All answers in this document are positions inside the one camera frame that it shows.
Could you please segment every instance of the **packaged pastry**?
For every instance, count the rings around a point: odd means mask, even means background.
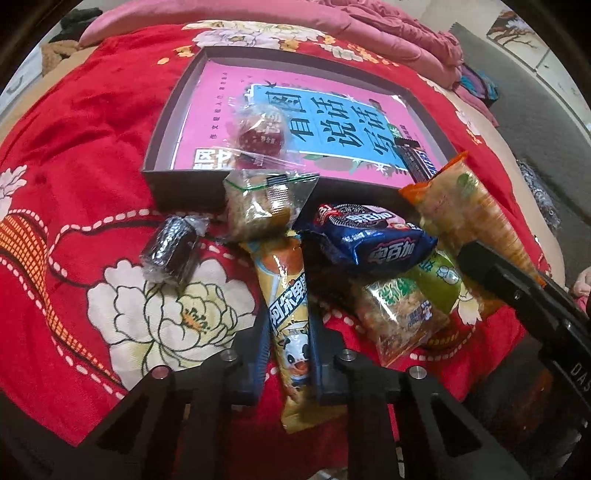
[[[392,278],[424,260],[437,239],[398,215],[369,205],[320,205],[311,230],[326,256],[354,275]]]
[[[433,250],[429,257],[408,270],[404,276],[415,281],[437,310],[450,314],[460,296],[462,279],[444,251]]]
[[[283,235],[318,182],[317,173],[234,170],[224,180],[231,240]]]
[[[355,312],[375,342],[383,367],[429,340],[447,323],[447,316],[409,278],[354,284],[352,293]]]
[[[139,255],[147,281],[178,286],[197,260],[194,248],[205,235],[209,220],[199,215],[169,216]]]
[[[304,258],[295,235],[243,244],[255,263],[269,307],[275,356],[285,388],[281,421],[287,433],[313,427],[345,412],[320,407],[310,379],[308,301]]]
[[[509,220],[466,166],[466,157],[466,152],[458,155],[428,182],[406,186],[399,192],[421,213],[425,230],[437,235],[440,245],[454,257],[464,244],[480,240],[544,285]],[[469,278],[464,282],[482,303],[483,317],[503,305]]]

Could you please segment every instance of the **bedsheet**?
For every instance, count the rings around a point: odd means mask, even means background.
[[[240,251],[206,242],[203,262],[182,292],[149,286],[138,266],[141,248],[163,218],[139,173],[143,156],[165,101],[199,49],[194,39],[212,31],[199,24],[161,25],[104,41],[0,147],[0,388],[72,444],[148,368],[198,364],[249,326],[258,307],[256,275]],[[433,82],[328,35],[296,45],[287,32],[274,34],[277,48],[348,63],[412,90],[456,148],[470,151],[469,165],[534,263],[547,268],[501,163]],[[219,37],[223,42],[235,35]],[[463,398],[524,334],[509,308],[480,321],[469,307],[469,299],[459,304],[437,344],[414,351],[397,367],[424,365]],[[328,304],[324,309],[326,324],[342,332],[349,348],[375,358],[352,315]],[[203,321],[210,333],[197,335]],[[271,361],[260,404],[232,414],[225,442],[232,478],[283,478],[285,453],[294,449],[292,478],[345,464],[344,419],[287,435],[282,404]],[[265,461],[252,465],[253,457]]]
[[[93,45],[110,36],[130,33],[150,25],[212,19],[262,21],[322,30],[388,59],[408,65],[445,88],[451,88],[462,76],[455,59],[459,47],[454,49],[454,55],[445,55],[435,39],[431,41],[426,39],[426,31],[423,31],[420,40],[417,35],[412,35],[412,32],[404,31],[404,36],[397,36],[358,20],[346,11],[307,0],[281,0],[280,2],[131,0],[104,13],[92,22],[82,35],[80,45],[83,47]],[[438,55],[445,58],[446,62],[438,60]]]

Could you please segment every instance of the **candy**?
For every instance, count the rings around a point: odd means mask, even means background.
[[[437,239],[381,207],[321,205],[311,230],[335,264],[352,274],[392,278],[424,260]]]
[[[279,157],[285,145],[284,114],[272,105],[252,105],[244,112],[238,148],[248,153]]]
[[[209,220],[197,215],[168,217],[139,255],[144,278],[153,283],[182,284],[197,260],[195,244],[208,226]]]

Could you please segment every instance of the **floral pattern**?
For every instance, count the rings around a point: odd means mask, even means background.
[[[313,28],[263,22],[204,20],[183,27],[184,30],[201,28],[211,30],[201,32],[193,39],[199,47],[260,47],[296,51],[299,42],[325,36]]]
[[[433,88],[433,90],[435,90],[437,93],[441,93],[442,95],[445,95],[447,93],[447,90],[445,88],[443,88],[441,85],[438,85],[434,81],[429,80],[428,78],[425,78],[423,75],[417,74],[417,76],[422,81],[424,81],[427,85],[429,85],[431,88]]]
[[[477,138],[478,136],[480,136],[480,132],[478,131],[478,128],[467,117],[467,115],[461,110],[456,110],[456,115],[460,119],[460,121],[466,125],[466,127],[467,127],[466,131],[472,137],[472,140],[474,140],[474,142],[477,144],[482,143],[482,141],[479,138]]]
[[[468,291],[464,282],[460,284],[460,296],[457,298],[452,311],[456,308],[457,314],[462,319],[464,325],[475,325],[478,320],[482,320],[478,301]]]
[[[27,181],[21,178],[26,170],[27,166],[23,165],[15,168],[14,171],[9,168],[0,174],[0,222],[10,210],[12,194],[27,184]]]
[[[254,322],[246,284],[228,280],[214,258],[196,268],[183,291],[148,283],[139,265],[120,260],[87,297],[88,318],[108,343],[113,370],[127,389],[157,365],[199,365]]]
[[[335,45],[319,44],[320,48],[333,54],[336,59],[363,61],[363,58],[357,55],[353,50],[347,50]]]

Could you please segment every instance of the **snack package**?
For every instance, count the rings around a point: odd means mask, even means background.
[[[354,284],[352,293],[355,311],[378,347],[383,367],[429,340],[447,323],[447,316],[409,278]]]
[[[482,182],[466,166],[466,157],[466,152],[461,153],[431,180],[408,185],[399,190],[400,194],[424,217],[425,230],[436,235],[441,246],[452,255],[456,256],[462,245],[480,240],[544,285],[509,220]],[[469,278],[464,281],[481,301],[483,317],[503,305]]]
[[[209,220],[199,215],[168,217],[139,255],[142,272],[153,283],[182,284],[195,264],[195,246]]]
[[[424,260],[437,239],[398,215],[369,205],[320,205],[311,230],[335,264],[353,274],[392,278]]]
[[[300,240],[285,236],[244,244],[256,266],[269,307],[275,356],[287,398],[281,421],[287,433],[313,427],[345,412],[320,407],[310,379],[308,300]]]
[[[236,153],[241,168],[303,165],[301,156],[288,149],[291,131],[285,112],[268,103],[254,103],[239,108],[236,118],[227,147]]]
[[[438,249],[412,267],[405,277],[414,280],[433,306],[449,315],[460,296],[462,279],[449,256]]]
[[[318,182],[317,173],[234,170],[224,180],[230,238],[245,242],[283,235]]]

